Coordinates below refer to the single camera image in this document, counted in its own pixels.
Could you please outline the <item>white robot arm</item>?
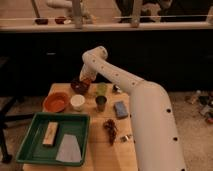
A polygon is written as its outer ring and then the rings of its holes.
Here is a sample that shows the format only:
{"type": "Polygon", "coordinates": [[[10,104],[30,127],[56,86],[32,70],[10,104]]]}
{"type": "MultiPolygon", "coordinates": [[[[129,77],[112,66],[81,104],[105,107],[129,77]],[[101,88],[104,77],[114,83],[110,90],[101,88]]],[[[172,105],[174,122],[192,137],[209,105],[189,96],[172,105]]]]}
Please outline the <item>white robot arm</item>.
{"type": "Polygon", "coordinates": [[[101,74],[129,95],[139,171],[187,171],[168,93],[161,85],[108,63],[107,57],[103,46],[84,52],[79,78],[94,81],[101,74]]]}

